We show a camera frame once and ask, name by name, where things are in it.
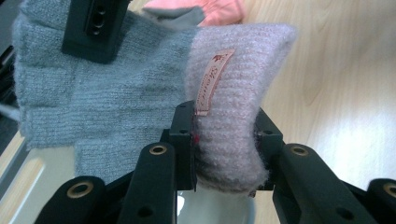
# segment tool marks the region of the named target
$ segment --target gray cloth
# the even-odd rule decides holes
[[[184,102],[195,30],[176,33],[127,12],[110,64],[61,53],[70,0],[26,0],[15,21],[15,81],[28,148],[74,146],[76,175],[107,183],[134,169]]]
[[[201,7],[178,9],[143,8],[144,16],[173,30],[185,30],[198,26],[205,19]]]

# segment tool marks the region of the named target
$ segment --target wooden surface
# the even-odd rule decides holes
[[[145,2],[134,0],[130,9]],[[299,30],[262,102],[285,142],[312,147],[357,187],[366,189],[373,178],[396,179],[396,1],[245,5],[244,23],[286,22]],[[260,193],[256,205],[255,223],[278,222],[270,193]]]

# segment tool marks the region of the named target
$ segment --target fabric tag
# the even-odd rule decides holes
[[[235,49],[224,49],[217,52],[210,60],[198,91],[195,115],[206,116],[209,113],[212,97],[221,78],[221,73],[234,52]]]

